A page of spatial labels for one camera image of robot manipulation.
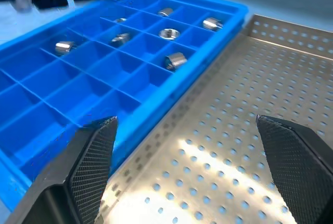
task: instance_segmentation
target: tray hole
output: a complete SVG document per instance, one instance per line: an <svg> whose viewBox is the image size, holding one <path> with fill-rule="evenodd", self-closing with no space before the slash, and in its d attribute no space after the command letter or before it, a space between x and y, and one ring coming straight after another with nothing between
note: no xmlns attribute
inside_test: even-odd
<svg viewBox="0 0 333 224"><path fill-rule="evenodd" d="M161 189L161 186L157 183L155 183L152 188L155 190L155 191L159 191Z"/></svg>
<svg viewBox="0 0 333 224"><path fill-rule="evenodd" d="M197 191L196 189L194 189L194 188L190 188L190 189L189 189L189 193L190 193L190 195L192 195L192 196L196 196L197 193L198 193L198 191Z"/></svg>
<svg viewBox="0 0 333 224"><path fill-rule="evenodd" d="M245 172L246 172L245 168L242 167L242 166L237 166L237 170L238 170L239 172L241 172L242 174L245 174Z"/></svg>
<svg viewBox="0 0 333 224"><path fill-rule="evenodd" d="M232 162L229 160L229 159L225 159L224 160L224 163L228 166L231 166L232 165Z"/></svg>
<svg viewBox="0 0 333 224"><path fill-rule="evenodd" d="M264 169L265 165L263 163L258 163L258 168Z"/></svg>
<svg viewBox="0 0 333 224"><path fill-rule="evenodd" d="M181 203L181 208L182 209L188 209L188 204L186 202Z"/></svg>
<svg viewBox="0 0 333 224"><path fill-rule="evenodd" d="M118 188L118 184L115 183L115 184L112 186L111 190L112 190L112 191L115 191L117 188Z"/></svg>
<svg viewBox="0 0 333 224"><path fill-rule="evenodd" d="M210 164L205 163L205 164L204 164L204 168L205 168L206 170L210 169Z"/></svg>
<svg viewBox="0 0 333 224"><path fill-rule="evenodd" d="M251 188L251 187L249 187L249 188L248 188L248 193L249 193L249 194L254 194L254 189Z"/></svg>
<svg viewBox="0 0 333 224"><path fill-rule="evenodd" d="M166 194L166 198L169 200L169 201L172 201L175 199L175 196L172 194L172 193L167 193Z"/></svg>
<svg viewBox="0 0 333 224"><path fill-rule="evenodd" d="M173 166L177 166L177 165L178 165L178 161L177 161L176 159L173 159L173 160L171 161L171 164L172 164Z"/></svg>
<svg viewBox="0 0 333 224"><path fill-rule="evenodd" d="M202 220L203 219L203 214L201 212L195 212L195 217L197 220Z"/></svg>
<svg viewBox="0 0 333 224"><path fill-rule="evenodd" d="M169 176L170 176L169 172L166 172L166 171L164 171L162 173L162 175L163 175L164 178L169 178Z"/></svg>
<svg viewBox="0 0 333 224"><path fill-rule="evenodd" d="M243 219L240 218L239 216L236 216L235 224L243 224Z"/></svg>
<svg viewBox="0 0 333 224"><path fill-rule="evenodd" d="M183 183L182 180L179 180L179 179L176 180L176 185L177 185L178 187L182 187L183 184L184 184L184 183Z"/></svg>
<svg viewBox="0 0 333 224"><path fill-rule="evenodd" d="M130 170L127 169L125 172L124 172L124 177L128 176L130 174Z"/></svg>
<svg viewBox="0 0 333 224"><path fill-rule="evenodd" d="M121 191L120 190L118 190L114 195L115 195L115 197L118 197L119 195L120 195L120 193L121 193Z"/></svg>
<svg viewBox="0 0 333 224"><path fill-rule="evenodd" d="M220 206L219 207L219 212L220 212L220 214L225 215L227 213L227 209L223 206Z"/></svg>
<svg viewBox="0 0 333 224"><path fill-rule="evenodd" d="M266 203L266 204L271 204L271 203L272 203L271 198L269 198L268 196L265 196L265 197L264 197L264 203Z"/></svg>
<svg viewBox="0 0 333 224"><path fill-rule="evenodd" d="M224 176L223 171L219 171L219 172L217 173L217 176L218 176L218 177L223 177L223 176Z"/></svg>
<svg viewBox="0 0 333 224"><path fill-rule="evenodd" d="M257 174L252 175L253 180L260 181L260 177Z"/></svg>
<svg viewBox="0 0 333 224"><path fill-rule="evenodd" d="M260 219L266 219L267 218L266 214L261 210L258 211L258 216L259 216Z"/></svg>
<svg viewBox="0 0 333 224"><path fill-rule="evenodd" d="M244 208L244 209L248 209L250 205L249 205L249 203L247 203L246 201L242 201L241 206L242 206L242 208Z"/></svg>
<svg viewBox="0 0 333 224"><path fill-rule="evenodd" d="M129 183L131 180L132 180L132 177L130 176L127 178L126 183Z"/></svg>
<svg viewBox="0 0 333 224"><path fill-rule="evenodd" d="M198 175L198 177L197 177L197 180L198 180L198 182L202 182L203 181L203 176L202 175Z"/></svg>
<svg viewBox="0 0 333 224"><path fill-rule="evenodd" d="M212 190L217 190L218 186L216 183L212 183L211 188Z"/></svg>
<svg viewBox="0 0 333 224"><path fill-rule="evenodd" d="M184 173L189 174L191 172L189 167L184 167Z"/></svg>
<svg viewBox="0 0 333 224"><path fill-rule="evenodd" d="M203 203L209 204L210 203L210 198L208 196L203 197Z"/></svg>
<svg viewBox="0 0 333 224"><path fill-rule="evenodd" d="M287 213L287 212L288 212L288 208L287 208L286 206L283 206L283 207L282 207L282 213L285 214L285 213Z"/></svg>

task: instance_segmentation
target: tray compartment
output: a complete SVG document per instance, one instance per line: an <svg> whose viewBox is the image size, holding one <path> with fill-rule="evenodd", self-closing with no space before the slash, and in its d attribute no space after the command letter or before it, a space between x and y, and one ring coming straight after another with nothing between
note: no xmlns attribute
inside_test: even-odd
<svg viewBox="0 0 333 224"><path fill-rule="evenodd" d="M79 74L80 70L58 60L25 80L23 85L45 98Z"/></svg>
<svg viewBox="0 0 333 224"><path fill-rule="evenodd" d="M113 51L113 48L102 43L88 42L78 50L67 54L63 59L71 65L86 71Z"/></svg>
<svg viewBox="0 0 333 224"><path fill-rule="evenodd" d="M144 31L159 20L161 20L161 18L158 16L140 12L139 14L136 14L130 19L126 20L123 24Z"/></svg>
<svg viewBox="0 0 333 224"><path fill-rule="evenodd" d="M20 85L15 85L0 94L0 105L5 109L0 114L0 129L15 117L38 104L39 101L35 95Z"/></svg>
<svg viewBox="0 0 333 224"><path fill-rule="evenodd" d="M37 155L68 123L63 115L40 103L0 132L0 148L20 166Z"/></svg>
<svg viewBox="0 0 333 224"><path fill-rule="evenodd" d="M135 109L140 106L140 102L134 98L114 90L108 93L93 108L91 108L80 120L79 124L84 125L91 121L108 116L117 116L121 124Z"/></svg>
<svg viewBox="0 0 333 224"><path fill-rule="evenodd" d="M84 74L57 91L47 101L69 118L76 120L110 90L108 85Z"/></svg>
<svg viewBox="0 0 333 224"><path fill-rule="evenodd" d="M14 79L22 80L55 59L53 55L33 47L12 56L1 63L0 67Z"/></svg>
<svg viewBox="0 0 333 224"><path fill-rule="evenodd" d="M112 87L117 87L142 64L135 57L115 51L89 70L89 73Z"/></svg>
<svg viewBox="0 0 333 224"><path fill-rule="evenodd" d="M122 51L142 60L150 61L167 44L168 41L161 38L143 34L140 38L125 46Z"/></svg>
<svg viewBox="0 0 333 224"><path fill-rule="evenodd" d="M138 101L146 100L172 73L146 64L134 73L120 89Z"/></svg>

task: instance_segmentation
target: metal cylinder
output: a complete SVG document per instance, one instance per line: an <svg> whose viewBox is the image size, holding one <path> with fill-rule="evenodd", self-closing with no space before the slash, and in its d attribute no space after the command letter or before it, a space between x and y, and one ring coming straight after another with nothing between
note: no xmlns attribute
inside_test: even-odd
<svg viewBox="0 0 333 224"><path fill-rule="evenodd" d="M181 52L176 52L165 57L165 68L174 72L186 62L186 57Z"/></svg>
<svg viewBox="0 0 333 224"><path fill-rule="evenodd" d="M157 14L162 17L168 17L170 14L172 14L172 12L173 12L173 9L170 7L167 7L167 8L164 8L164 9L158 11Z"/></svg>
<svg viewBox="0 0 333 224"><path fill-rule="evenodd" d="M110 45L113 47L120 47L123 44L125 44L126 42L130 41L131 36L129 33L122 33L122 34L118 34L116 37L114 37L111 42Z"/></svg>
<svg viewBox="0 0 333 224"><path fill-rule="evenodd" d="M213 30L213 31L218 31L223 28L223 25L221 24L221 21L215 18L206 18L203 22L202 25L204 28Z"/></svg>
<svg viewBox="0 0 333 224"><path fill-rule="evenodd" d="M180 32L176 29L166 28L160 31L159 36L163 39L167 39L168 41L173 41L180 36Z"/></svg>
<svg viewBox="0 0 333 224"><path fill-rule="evenodd" d="M56 44L56 54L65 55L76 48L76 43L72 41L59 41Z"/></svg>

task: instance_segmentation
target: perforated metal tray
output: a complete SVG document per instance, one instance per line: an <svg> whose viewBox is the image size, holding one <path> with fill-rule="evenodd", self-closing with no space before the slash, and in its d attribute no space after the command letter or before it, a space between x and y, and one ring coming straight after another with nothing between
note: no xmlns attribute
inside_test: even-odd
<svg viewBox="0 0 333 224"><path fill-rule="evenodd" d="M104 223L294 223L255 116L309 125L333 148L332 36L254 16L110 178Z"/></svg>

